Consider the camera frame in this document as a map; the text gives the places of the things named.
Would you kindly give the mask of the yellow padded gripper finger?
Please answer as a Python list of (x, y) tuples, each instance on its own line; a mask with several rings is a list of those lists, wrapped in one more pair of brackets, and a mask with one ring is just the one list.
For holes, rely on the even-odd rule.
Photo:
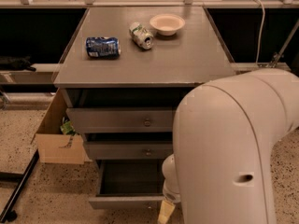
[(175, 211), (176, 206), (169, 202), (168, 200), (162, 200), (161, 208), (158, 216), (158, 224), (167, 224), (173, 212)]

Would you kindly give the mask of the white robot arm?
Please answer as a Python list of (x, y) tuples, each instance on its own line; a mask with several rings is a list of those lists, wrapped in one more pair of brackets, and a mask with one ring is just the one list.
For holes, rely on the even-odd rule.
[(275, 68), (205, 83), (180, 102), (158, 224), (277, 224), (271, 152), (299, 126), (299, 77)]

